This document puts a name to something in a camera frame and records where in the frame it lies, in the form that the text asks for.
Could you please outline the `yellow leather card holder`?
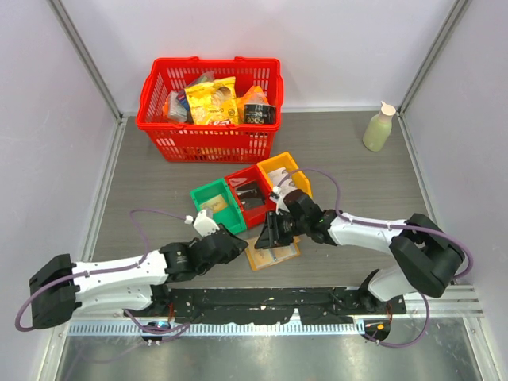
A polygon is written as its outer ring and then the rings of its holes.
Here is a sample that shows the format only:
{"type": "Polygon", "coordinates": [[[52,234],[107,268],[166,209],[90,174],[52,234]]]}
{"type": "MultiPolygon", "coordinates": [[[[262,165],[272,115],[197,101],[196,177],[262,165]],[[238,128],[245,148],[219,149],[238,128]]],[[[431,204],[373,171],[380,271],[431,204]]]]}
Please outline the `yellow leather card holder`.
{"type": "Polygon", "coordinates": [[[247,242],[245,252],[253,271],[263,270],[301,255],[298,237],[294,243],[280,248],[256,249],[256,238],[250,238],[247,242]]]}

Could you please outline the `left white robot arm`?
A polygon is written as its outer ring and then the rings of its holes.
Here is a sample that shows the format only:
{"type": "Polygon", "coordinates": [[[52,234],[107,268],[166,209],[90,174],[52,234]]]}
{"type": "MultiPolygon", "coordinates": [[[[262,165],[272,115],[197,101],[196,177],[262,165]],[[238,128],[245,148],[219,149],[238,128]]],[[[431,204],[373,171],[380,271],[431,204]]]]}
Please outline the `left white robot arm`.
{"type": "Polygon", "coordinates": [[[32,327],[53,328],[75,313],[147,310],[160,316],[170,298],[158,287],[205,275],[247,247],[246,241],[219,225],[204,237],[123,260],[74,262],[68,254],[55,256],[29,280],[32,327]]]}

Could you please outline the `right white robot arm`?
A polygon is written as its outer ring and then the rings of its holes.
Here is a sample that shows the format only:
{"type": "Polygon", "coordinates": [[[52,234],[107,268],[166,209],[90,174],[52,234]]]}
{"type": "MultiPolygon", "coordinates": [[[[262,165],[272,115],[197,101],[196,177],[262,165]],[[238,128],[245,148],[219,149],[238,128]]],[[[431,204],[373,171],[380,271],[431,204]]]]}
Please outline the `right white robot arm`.
{"type": "Polygon", "coordinates": [[[393,256],[396,265],[374,270],[358,289],[362,310],[374,314],[391,299],[412,292],[439,298],[456,277],[466,253],[424,214],[382,221],[323,210],[300,189],[277,198],[266,214],[257,249],[289,246],[305,235],[331,246],[356,246],[393,256]]]}

